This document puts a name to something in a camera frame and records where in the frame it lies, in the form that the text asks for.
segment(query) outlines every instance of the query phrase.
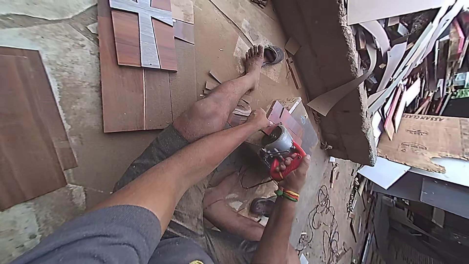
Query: colorful bracelet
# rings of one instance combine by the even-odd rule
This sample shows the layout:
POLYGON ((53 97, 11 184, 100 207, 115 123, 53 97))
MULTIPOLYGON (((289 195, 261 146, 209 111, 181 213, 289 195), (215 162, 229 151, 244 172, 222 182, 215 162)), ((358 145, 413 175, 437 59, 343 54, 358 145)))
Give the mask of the colorful bracelet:
POLYGON ((276 194, 277 196, 282 196, 283 198, 286 198, 286 199, 288 199, 288 200, 290 200, 290 201, 293 201, 293 202, 297 202, 297 201, 298 201, 298 197, 294 197, 294 196, 292 196, 291 194, 289 194, 289 193, 287 193, 287 192, 284 192, 284 191, 282 191, 282 190, 280 190, 280 189, 276 190, 276 191, 275 191, 275 194, 276 194))

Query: bare foot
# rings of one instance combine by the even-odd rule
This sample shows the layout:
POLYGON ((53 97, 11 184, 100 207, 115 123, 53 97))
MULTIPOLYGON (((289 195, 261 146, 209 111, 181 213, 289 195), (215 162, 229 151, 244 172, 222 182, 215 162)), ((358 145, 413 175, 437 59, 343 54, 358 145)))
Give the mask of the bare foot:
POLYGON ((259 74, 264 62, 264 47, 262 45, 251 47, 246 52, 246 76, 252 80, 252 89, 259 85, 259 74))

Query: concrete ledge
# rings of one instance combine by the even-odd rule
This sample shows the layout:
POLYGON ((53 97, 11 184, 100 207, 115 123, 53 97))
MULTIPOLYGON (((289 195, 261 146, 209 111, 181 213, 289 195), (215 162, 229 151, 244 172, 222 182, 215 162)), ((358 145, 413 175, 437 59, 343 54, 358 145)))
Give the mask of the concrete ledge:
MULTIPOLYGON (((285 33, 301 45, 293 59, 310 100, 362 74, 343 0, 273 0, 273 4, 285 33)), ((375 163, 366 98, 361 85, 321 117, 323 140, 333 147, 328 154, 375 163)))

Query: leg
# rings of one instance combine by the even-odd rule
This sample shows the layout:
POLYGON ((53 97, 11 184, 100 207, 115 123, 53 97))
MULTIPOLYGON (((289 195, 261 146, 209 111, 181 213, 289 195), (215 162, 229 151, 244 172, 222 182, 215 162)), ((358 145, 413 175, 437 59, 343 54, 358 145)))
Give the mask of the leg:
POLYGON ((261 45, 249 49, 246 52, 246 75, 224 82, 209 96, 195 102, 174 121, 176 130, 189 142, 222 130, 242 95, 257 87, 263 61, 261 45))
MULTIPOLYGON (((222 230, 207 230, 208 252, 218 263, 250 263, 261 240, 264 226, 237 214, 223 202, 234 185, 239 184, 237 173, 227 176, 218 186, 206 190, 204 217, 222 230)), ((288 249, 288 264, 299 264, 295 249, 288 249)))

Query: knee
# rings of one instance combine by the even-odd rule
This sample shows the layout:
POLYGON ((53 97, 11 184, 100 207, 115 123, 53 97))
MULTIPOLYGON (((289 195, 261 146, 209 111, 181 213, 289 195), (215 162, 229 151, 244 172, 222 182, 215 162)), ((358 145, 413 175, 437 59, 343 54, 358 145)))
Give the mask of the knee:
POLYGON ((217 103, 205 102, 206 100, 200 100, 194 103, 191 107, 191 115, 197 119, 205 120, 208 123, 220 122, 221 119, 225 119, 223 111, 220 110, 220 106, 217 103))

